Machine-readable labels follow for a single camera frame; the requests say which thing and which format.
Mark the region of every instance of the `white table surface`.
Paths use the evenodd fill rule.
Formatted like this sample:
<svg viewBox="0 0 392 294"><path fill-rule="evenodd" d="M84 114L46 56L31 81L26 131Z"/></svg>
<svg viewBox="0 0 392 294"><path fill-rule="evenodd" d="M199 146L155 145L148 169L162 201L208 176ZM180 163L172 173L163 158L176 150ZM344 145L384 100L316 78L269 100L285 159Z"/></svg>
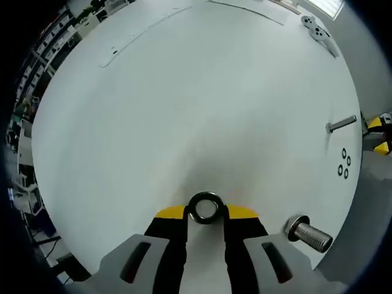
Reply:
<svg viewBox="0 0 392 294"><path fill-rule="evenodd" d="M32 150L50 217L88 271L159 210L204 190L254 209L269 233L303 213L337 237L358 181L361 124L332 135L325 124L360 109L342 55L300 17L289 12L282 26L210 2L138 0L76 46L41 101ZM323 257L294 245L313 267ZM187 251L182 293L228 293L222 228L190 220Z"/></svg>

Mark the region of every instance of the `yellow object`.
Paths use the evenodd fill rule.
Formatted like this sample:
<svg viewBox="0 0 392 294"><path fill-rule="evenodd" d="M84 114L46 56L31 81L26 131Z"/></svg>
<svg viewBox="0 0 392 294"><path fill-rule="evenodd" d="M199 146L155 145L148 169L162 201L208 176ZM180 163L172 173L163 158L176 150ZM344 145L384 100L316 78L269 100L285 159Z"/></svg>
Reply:
<svg viewBox="0 0 392 294"><path fill-rule="evenodd" d="M258 217L257 213L249 208L231 204L228 204L227 208L230 219L252 219Z"/></svg>
<svg viewBox="0 0 392 294"><path fill-rule="evenodd" d="M382 126L381 119L380 118L375 118L371 121L370 125L367 126L367 128L371 127L380 127Z"/></svg>
<svg viewBox="0 0 392 294"><path fill-rule="evenodd" d="M171 206L159 211L155 217L159 217L161 219L183 219L184 209L185 206L183 205Z"/></svg>
<svg viewBox="0 0 392 294"><path fill-rule="evenodd" d="M387 155L390 152L390 149L388 147L388 143L384 142L382 144L379 144L373 149L375 152L380 153L382 155Z"/></svg>

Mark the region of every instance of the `metal ring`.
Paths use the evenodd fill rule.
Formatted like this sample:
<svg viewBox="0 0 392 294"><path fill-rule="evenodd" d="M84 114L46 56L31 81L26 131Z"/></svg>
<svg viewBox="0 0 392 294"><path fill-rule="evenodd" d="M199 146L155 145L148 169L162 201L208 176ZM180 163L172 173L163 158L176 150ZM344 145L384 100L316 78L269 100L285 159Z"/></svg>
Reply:
<svg viewBox="0 0 392 294"><path fill-rule="evenodd" d="M343 175L343 165L340 164L340 166L337 168L337 174L339 176Z"/></svg>
<svg viewBox="0 0 392 294"><path fill-rule="evenodd" d="M196 211L197 203L199 203L202 200L209 200L215 204L216 210L212 216L202 217L197 213ZM191 216L191 218L193 218L194 221L196 221L199 224L209 225L212 224L214 221L216 221L218 218L220 218L221 215L223 215L224 204L222 199L218 195L212 192L201 192L194 195L191 198L187 208L188 208L189 215Z"/></svg>

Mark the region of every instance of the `threaded bolt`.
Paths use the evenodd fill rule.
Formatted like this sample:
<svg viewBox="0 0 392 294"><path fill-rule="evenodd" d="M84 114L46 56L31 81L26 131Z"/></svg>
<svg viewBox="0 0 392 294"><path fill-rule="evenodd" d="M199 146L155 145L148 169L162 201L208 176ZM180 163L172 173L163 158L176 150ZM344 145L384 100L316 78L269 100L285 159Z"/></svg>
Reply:
<svg viewBox="0 0 392 294"><path fill-rule="evenodd" d="M333 241L330 235L312 227L307 216L299 214L287 221L284 232L289 241L301 240L321 253L326 252Z"/></svg>
<svg viewBox="0 0 392 294"><path fill-rule="evenodd" d="M340 129L341 127L348 126L349 124L353 124L356 122L356 116L352 115L349 116L348 118L342 119L341 121L338 121L334 124L326 124L326 131L328 133L332 133L334 130Z"/></svg>

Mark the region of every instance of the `white plastic part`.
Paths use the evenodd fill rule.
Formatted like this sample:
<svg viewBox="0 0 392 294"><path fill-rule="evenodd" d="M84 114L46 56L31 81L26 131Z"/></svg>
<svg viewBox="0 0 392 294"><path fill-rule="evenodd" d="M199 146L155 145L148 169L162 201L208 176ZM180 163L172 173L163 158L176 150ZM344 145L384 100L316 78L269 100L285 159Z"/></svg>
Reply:
<svg viewBox="0 0 392 294"><path fill-rule="evenodd" d="M319 42L324 42L325 46L331 52L331 54L334 57L339 57L339 52L337 51L334 43L332 42L331 38L329 35L326 33L326 31L319 27L316 26L314 28L309 29L309 34L312 36L313 39Z"/></svg>
<svg viewBox="0 0 392 294"><path fill-rule="evenodd" d="M307 27L308 29L314 28L317 26L316 19L314 17L309 17L304 15L301 17L302 24Z"/></svg>

